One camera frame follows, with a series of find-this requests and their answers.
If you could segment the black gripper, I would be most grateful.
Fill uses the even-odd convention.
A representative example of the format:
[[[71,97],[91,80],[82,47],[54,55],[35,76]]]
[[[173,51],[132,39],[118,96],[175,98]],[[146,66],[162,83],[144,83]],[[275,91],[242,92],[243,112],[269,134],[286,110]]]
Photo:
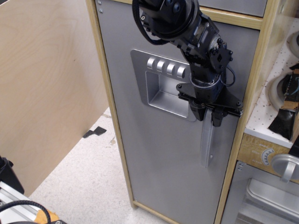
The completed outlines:
[[[220,80],[213,84],[200,82],[181,83],[176,86],[179,91],[178,97],[189,103],[195,118],[203,121],[206,110],[212,111],[212,122],[214,127],[220,127],[226,114],[240,117],[242,115],[242,101],[233,95]]]

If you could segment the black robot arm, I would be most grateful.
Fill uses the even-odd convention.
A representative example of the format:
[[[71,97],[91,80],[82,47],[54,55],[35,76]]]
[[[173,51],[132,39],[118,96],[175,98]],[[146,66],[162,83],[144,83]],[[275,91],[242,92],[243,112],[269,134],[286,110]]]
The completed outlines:
[[[196,119],[202,121],[210,109],[213,126],[219,127],[227,115],[242,115],[242,101],[228,91],[226,72],[231,70],[233,53],[213,21],[201,12],[198,1],[135,0],[132,13],[148,42],[175,45],[189,63],[190,82],[176,88]]]

